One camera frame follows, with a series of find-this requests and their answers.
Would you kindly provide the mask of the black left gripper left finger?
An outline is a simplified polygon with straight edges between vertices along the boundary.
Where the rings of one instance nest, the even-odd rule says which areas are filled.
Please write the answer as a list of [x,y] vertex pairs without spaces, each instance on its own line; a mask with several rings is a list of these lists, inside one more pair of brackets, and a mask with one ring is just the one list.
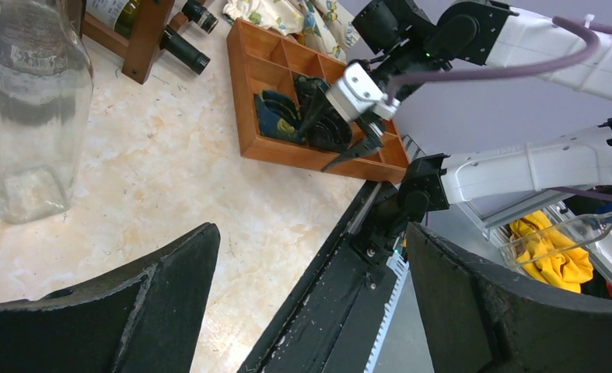
[[91,280],[0,303],[0,372],[189,371],[220,239],[205,223]]

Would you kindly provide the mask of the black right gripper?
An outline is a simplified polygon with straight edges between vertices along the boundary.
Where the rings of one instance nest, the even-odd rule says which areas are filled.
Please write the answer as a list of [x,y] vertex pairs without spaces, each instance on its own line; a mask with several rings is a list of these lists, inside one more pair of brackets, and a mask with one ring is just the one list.
[[[307,111],[302,114],[302,125],[299,128],[299,135],[306,135],[309,129],[332,109],[332,105],[327,98],[327,91],[324,92],[319,88],[315,92]],[[357,125],[363,133],[363,139],[357,141],[349,149],[327,163],[321,169],[322,172],[333,169],[339,164],[352,159],[374,155],[383,147],[382,137],[386,133],[386,126],[382,118],[374,115],[360,117],[357,119]]]

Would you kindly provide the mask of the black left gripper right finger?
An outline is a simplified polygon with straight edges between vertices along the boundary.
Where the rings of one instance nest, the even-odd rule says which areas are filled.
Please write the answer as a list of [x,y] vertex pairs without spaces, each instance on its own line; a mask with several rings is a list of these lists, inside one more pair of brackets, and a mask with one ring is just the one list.
[[535,281],[420,224],[406,231],[437,372],[612,372],[612,301]]

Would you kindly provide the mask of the square clear glass bottle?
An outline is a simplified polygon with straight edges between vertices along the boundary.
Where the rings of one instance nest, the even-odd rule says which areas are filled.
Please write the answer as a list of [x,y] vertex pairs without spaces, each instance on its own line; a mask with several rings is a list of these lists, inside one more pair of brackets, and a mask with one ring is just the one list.
[[93,67],[63,1],[0,1],[0,219],[70,207]]

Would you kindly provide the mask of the clear whisky bottle black label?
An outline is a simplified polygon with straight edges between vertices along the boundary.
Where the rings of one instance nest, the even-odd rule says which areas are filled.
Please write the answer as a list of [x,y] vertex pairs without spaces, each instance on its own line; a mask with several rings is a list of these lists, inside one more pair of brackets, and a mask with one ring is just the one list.
[[210,34],[219,23],[218,18],[197,0],[187,0],[181,12],[207,34]]

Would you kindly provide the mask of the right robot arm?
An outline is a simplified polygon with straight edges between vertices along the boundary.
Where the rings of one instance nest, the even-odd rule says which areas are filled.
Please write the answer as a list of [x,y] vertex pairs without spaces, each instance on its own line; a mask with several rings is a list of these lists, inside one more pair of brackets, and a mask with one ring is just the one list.
[[[612,1],[501,1],[544,16],[612,23]],[[429,154],[482,152],[554,140],[612,117],[612,102],[538,78],[426,84],[393,122]],[[484,223],[536,204],[533,192],[494,195],[466,204]]]

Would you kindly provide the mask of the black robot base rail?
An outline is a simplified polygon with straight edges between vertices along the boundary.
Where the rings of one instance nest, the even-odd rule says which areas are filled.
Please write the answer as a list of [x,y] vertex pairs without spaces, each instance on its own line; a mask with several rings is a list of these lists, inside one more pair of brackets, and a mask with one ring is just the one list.
[[404,234],[369,237],[369,210],[396,193],[366,182],[320,247],[241,372],[373,372],[407,282]]

